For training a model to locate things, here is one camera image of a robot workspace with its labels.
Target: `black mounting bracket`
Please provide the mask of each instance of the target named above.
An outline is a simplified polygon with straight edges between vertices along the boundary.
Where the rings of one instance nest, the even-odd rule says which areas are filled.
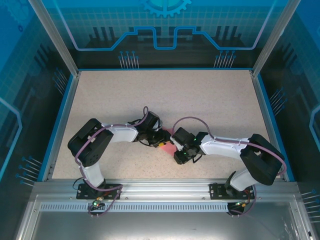
[[[106,184],[105,188],[111,189],[119,185],[120,184]],[[118,189],[110,192],[95,191],[91,187],[89,187],[87,184],[82,183],[78,185],[78,190],[75,198],[80,200],[95,200],[96,198],[103,196],[104,200],[113,200],[115,199],[117,193],[118,193]]]
[[[245,190],[249,191],[250,200],[255,199],[255,194],[252,186],[247,187]],[[243,191],[237,191],[234,197],[229,196],[226,191],[224,183],[209,184],[209,193],[211,200],[247,200],[248,195]]]

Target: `blue wall panel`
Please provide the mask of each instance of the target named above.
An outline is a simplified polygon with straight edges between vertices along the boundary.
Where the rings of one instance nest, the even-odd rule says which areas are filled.
[[[0,1],[1,239],[15,238],[69,76],[28,1]]]
[[[137,68],[126,51],[135,52],[139,68],[251,68],[286,3],[44,1],[82,69]]]
[[[302,193],[312,189],[320,191],[319,9],[319,1],[301,0],[261,71],[293,174]]]

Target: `blue border trim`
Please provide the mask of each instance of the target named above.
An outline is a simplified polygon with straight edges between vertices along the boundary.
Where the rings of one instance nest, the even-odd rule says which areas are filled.
[[[309,129],[310,129],[310,132],[311,132],[311,134],[313,136],[314,142],[315,142],[315,144],[318,147],[318,150],[320,152],[320,141],[319,141],[317,133],[316,133],[316,131],[314,129],[315,115],[319,111],[320,111],[320,104],[318,104],[311,112],[310,122],[309,122]]]
[[[213,68],[213,67],[178,67],[178,68],[79,68],[79,71],[147,71],[147,70],[252,70],[252,67],[244,68]]]
[[[264,98],[264,101],[265,101],[265,104],[266,104],[270,119],[271,119],[271,123],[272,123],[273,129],[274,129],[275,137],[276,137],[276,139],[278,141],[280,152],[284,156],[284,162],[285,162],[286,168],[287,168],[286,173],[288,175],[289,181],[290,182],[294,182],[295,178],[294,178],[294,175],[292,173],[291,166],[290,166],[290,163],[289,163],[289,160],[288,160],[288,156],[287,156],[287,153],[286,153],[286,150],[285,150],[285,146],[284,146],[284,143],[282,142],[282,138],[280,136],[280,132],[279,132],[279,128],[278,128],[278,125],[277,125],[277,122],[276,122],[276,118],[275,118],[274,113],[272,112],[272,108],[271,108],[270,101],[269,101],[269,98],[268,98],[268,95],[267,95],[267,91],[266,91],[264,82],[262,81],[262,77],[261,77],[260,73],[258,74],[258,81],[259,81],[259,84],[260,84],[260,87],[261,87],[262,95],[263,95],[263,98]]]
[[[71,74],[70,77],[69,77],[68,84],[66,85],[66,89],[65,89],[65,92],[64,92],[64,95],[63,95],[63,98],[62,98],[62,102],[61,102],[61,105],[60,105],[60,108],[59,108],[58,115],[56,116],[56,120],[55,120],[55,123],[54,123],[54,127],[53,127],[53,130],[52,130],[52,133],[51,133],[51,137],[50,137],[49,143],[48,143],[48,147],[47,147],[47,149],[45,151],[45,155],[44,155],[43,162],[42,162],[42,165],[41,165],[41,169],[40,169],[40,172],[39,172],[39,175],[38,175],[38,179],[37,179],[38,182],[41,182],[42,178],[44,177],[44,175],[46,173],[46,168],[47,168],[47,164],[48,164],[48,161],[49,161],[49,156],[50,156],[50,153],[52,151],[52,147],[53,147],[53,144],[54,144],[54,141],[55,141],[55,138],[56,138],[56,135],[57,135],[58,127],[59,127],[59,124],[60,124],[60,121],[61,121],[62,113],[63,113],[63,111],[65,109],[66,101],[67,101],[67,98],[68,98],[68,95],[69,95],[69,92],[70,92],[70,87],[71,87],[71,84],[72,84],[73,81],[74,81],[74,76]]]
[[[4,176],[4,173],[5,173],[5,170],[8,166],[8,163],[9,163],[9,160],[11,158],[11,155],[15,149],[15,146],[17,144],[17,141],[19,139],[19,136],[21,134],[21,131],[22,131],[22,121],[21,121],[21,115],[20,115],[20,112],[19,110],[17,110],[14,106],[10,105],[6,100],[4,100],[2,97],[0,97],[0,103],[2,103],[5,107],[7,107],[12,113],[15,114],[16,116],[16,120],[18,122],[18,130],[16,131],[15,133],[15,136],[14,136],[14,139],[11,143],[11,146],[9,148],[9,151],[5,157],[5,160],[3,162],[3,165],[1,167],[1,170],[0,170],[0,182],[2,180],[2,177]]]

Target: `white robotic arm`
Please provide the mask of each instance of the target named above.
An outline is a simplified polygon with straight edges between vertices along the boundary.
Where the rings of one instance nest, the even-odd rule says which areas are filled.
[[[185,164],[197,155],[220,155],[243,161],[245,168],[232,173],[225,188],[232,191],[243,191],[256,183],[272,185],[281,167],[281,162],[274,156],[252,147],[254,143],[284,158],[265,138],[254,134],[250,138],[211,137],[207,132],[196,136],[180,127],[170,138],[177,146],[174,159],[178,164]]]
[[[108,128],[108,131],[110,131],[113,134],[109,143],[133,142],[138,135],[137,129],[134,126],[131,126],[130,124],[128,124],[127,127],[110,126]],[[82,164],[80,167],[82,168],[85,177],[93,186],[98,187],[104,182],[105,178],[101,173],[98,161],[93,165],[84,166]]]
[[[281,162],[274,156],[252,147],[250,143],[262,146],[283,159],[281,153],[258,134],[241,139],[211,136],[208,132],[199,132],[194,136],[180,127],[171,136],[168,131],[162,129],[160,118],[153,112],[148,112],[141,124],[134,126],[135,122],[129,122],[123,126],[110,125],[96,135],[79,155],[78,160],[81,162],[80,168],[84,177],[95,188],[103,188],[105,183],[100,171],[99,159],[108,144],[116,142],[146,140],[151,147],[171,142],[177,147],[174,159],[180,165],[191,159],[194,160],[197,155],[221,155],[241,160],[246,167],[232,173],[224,186],[230,196],[256,183],[272,185],[281,167]],[[68,143],[73,156],[76,156],[88,139],[103,127],[106,125],[101,124],[98,120],[94,118],[89,120]]]

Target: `beige work surface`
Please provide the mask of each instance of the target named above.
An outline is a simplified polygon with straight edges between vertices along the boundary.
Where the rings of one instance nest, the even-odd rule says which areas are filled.
[[[195,116],[207,122],[216,136],[248,138],[257,133],[268,139],[247,70],[83,71],[52,178],[81,177],[67,144],[89,119],[127,123],[142,118],[145,105],[166,128],[182,117]],[[193,134],[206,132],[196,120],[184,120],[178,127]],[[244,167],[239,160],[219,155],[178,165],[161,148],[139,142],[108,145],[99,163],[106,179],[227,178]]]

